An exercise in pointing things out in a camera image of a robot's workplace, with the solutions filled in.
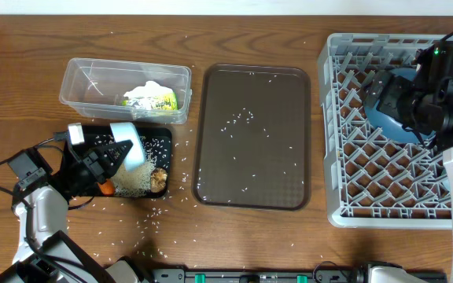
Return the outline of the orange carrot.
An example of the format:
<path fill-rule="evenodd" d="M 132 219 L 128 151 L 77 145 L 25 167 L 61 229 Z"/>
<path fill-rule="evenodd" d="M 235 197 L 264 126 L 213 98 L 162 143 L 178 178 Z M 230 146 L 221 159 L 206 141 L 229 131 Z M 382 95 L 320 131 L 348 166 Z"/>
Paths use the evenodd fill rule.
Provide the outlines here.
<path fill-rule="evenodd" d="M 104 183 L 98 183 L 98 188 L 103 196 L 112 196 L 116 191 L 116 187 L 110 179 L 107 179 Z"/>

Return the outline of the brown shiitake mushroom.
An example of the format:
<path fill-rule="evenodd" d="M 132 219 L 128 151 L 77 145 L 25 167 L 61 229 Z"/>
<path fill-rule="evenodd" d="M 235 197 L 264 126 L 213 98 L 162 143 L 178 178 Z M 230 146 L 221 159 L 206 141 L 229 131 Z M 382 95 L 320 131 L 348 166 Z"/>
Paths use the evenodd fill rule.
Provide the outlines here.
<path fill-rule="evenodd" d="M 168 173 L 163 168 L 155 168 L 150 176 L 150 191 L 152 193 L 162 192 L 167 185 Z"/>

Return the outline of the dark blue plate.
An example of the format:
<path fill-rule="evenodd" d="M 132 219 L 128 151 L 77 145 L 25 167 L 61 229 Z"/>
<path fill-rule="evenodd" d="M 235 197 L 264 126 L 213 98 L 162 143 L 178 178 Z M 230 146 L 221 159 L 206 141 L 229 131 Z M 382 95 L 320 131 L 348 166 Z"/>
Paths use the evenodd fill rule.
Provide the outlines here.
<path fill-rule="evenodd" d="M 412 81 L 416 76 L 417 72 L 413 68 L 395 68 L 389 70 L 394 75 L 400 75 L 405 79 L 409 79 Z M 384 113 L 379 112 L 376 109 L 376 106 L 367 106 L 366 105 L 366 90 L 369 90 L 371 87 L 366 85 L 362 89 L 362 93 L 360 97 L 362 99 L 363 110 L 366 113 L 366 118 L 370 125 L 374 128 L 381 128 L 382 135 L 387 139 L 391 139 L 396 143 L 413 143 L 413 144 L 421 144 L 422 141 L 419 141 L 416 137 L 416 134 L 413 132 L 405 131 L 402 128 L 402 124 L 397 122 L 390 116 L 387 116 Z M 421 138 L 424 142 L 428 140 L 432 140 L 435 136 L 436 132 L 432 132 L 431 134 L 421 134 Z"/>

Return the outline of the foil snack wrapper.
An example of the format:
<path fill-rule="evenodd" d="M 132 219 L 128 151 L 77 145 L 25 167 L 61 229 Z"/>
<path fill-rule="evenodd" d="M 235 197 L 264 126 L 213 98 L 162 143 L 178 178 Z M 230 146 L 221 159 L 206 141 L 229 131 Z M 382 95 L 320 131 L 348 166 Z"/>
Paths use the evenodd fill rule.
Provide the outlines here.
<path fill-rule="evenodd" d="M 177 110 L 178 102 L 173 92 L 146 96 L 125 97 L 121 105 L 143 110 Z"/>

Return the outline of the white tissue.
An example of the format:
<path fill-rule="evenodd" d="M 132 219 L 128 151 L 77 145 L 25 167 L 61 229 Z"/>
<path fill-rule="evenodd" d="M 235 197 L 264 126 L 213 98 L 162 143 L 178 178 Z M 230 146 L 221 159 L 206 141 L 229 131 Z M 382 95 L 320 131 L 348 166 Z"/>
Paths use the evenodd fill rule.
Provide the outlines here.
<path fill-rule="evenodd" d="M 124 94 L 128 99 L 140 97 L 156 97 L 160 95 L 173 94 L 174 91 L 166 86 L 161 86 L 154 81 L 148 81 L 144 86 L 137 86 Z"/>

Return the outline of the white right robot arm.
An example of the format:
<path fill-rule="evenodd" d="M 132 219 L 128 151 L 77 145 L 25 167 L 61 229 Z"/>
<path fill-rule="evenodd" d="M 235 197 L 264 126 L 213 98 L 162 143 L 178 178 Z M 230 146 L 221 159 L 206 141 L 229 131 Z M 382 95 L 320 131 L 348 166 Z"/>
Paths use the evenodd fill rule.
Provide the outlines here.
<path fill-rule="evenodd" d="M 398 142 L 428 142 L 443 155 L 452 206 L 453 236 L 453 41 L 443 37 L 418 51 L 415 74 L 379 71 L 363 88 L 369 122 Z M 453 259 L 451 278 L 453 282 Z"/>

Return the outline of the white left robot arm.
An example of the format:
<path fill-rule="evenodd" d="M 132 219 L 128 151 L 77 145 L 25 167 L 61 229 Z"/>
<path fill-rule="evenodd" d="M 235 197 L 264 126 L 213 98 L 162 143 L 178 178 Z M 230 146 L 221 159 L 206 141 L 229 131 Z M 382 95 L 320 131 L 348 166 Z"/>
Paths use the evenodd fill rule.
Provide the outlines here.
<path fill-rule="evenodd" d="M 18 177 L 11 195 L 20 220 L 17 253 L 0 282 L 153 282 L 153 273 L 129 257 L 104 268 L 67 235 L 69 201 L 85 189 L 107 182 L 122 165 L 131 141 L 73 149 L 73 163 L 54 172 L 42 145 L 18 152 L 6 163 Z"/>

